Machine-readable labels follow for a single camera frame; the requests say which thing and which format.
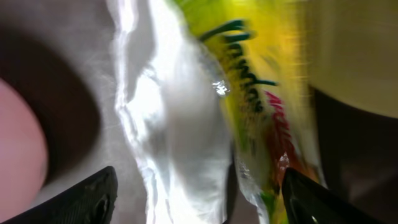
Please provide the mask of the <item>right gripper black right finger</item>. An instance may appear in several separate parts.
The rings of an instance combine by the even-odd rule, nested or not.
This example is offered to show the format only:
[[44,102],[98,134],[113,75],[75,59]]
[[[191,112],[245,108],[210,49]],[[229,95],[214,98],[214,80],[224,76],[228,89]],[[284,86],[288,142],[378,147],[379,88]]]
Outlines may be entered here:
[[282,195],[290,224],[381,224],[291,167]]

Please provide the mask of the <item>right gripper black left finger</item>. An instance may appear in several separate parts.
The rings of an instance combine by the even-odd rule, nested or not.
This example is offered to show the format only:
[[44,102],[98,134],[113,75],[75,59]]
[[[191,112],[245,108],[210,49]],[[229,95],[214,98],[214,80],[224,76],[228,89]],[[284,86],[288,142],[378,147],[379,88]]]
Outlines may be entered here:
[[2,224],[110,224],[117,192],[116,171],[107,166]]

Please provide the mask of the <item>pink bowl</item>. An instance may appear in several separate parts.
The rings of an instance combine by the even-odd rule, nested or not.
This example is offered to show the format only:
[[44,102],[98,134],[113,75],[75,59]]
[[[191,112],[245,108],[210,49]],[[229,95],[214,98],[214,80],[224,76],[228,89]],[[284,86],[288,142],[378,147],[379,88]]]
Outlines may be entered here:
[[27,209],[47,175],[47,143],[25,100],[1,80],[1,221]]

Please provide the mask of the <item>white napkin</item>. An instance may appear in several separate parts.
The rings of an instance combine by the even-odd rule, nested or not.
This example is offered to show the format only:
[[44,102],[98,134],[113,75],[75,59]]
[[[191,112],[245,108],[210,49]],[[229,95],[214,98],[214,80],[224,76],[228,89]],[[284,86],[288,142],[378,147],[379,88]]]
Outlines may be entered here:
[[37,197],[43,202],[99,169],[116,169],[119,188],[113,223],[170,223],[178,198],[197,205],[208,191],[190,178],[188,192],[170,163],[176,138],[168,110],[177,62],[193,49],[165,1],[32,1],[38,35],[71,66],[101,115],[84,155],[64,168]]

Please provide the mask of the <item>green yellow snack wrapper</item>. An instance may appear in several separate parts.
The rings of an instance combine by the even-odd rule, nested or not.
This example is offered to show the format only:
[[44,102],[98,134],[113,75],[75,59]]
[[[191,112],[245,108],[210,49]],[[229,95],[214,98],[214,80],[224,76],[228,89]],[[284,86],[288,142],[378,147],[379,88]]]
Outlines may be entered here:
[[235,139],[239,188],[261,223],[287,223],[292,167],[323,182],[308,87],[310,1],[176,0]]

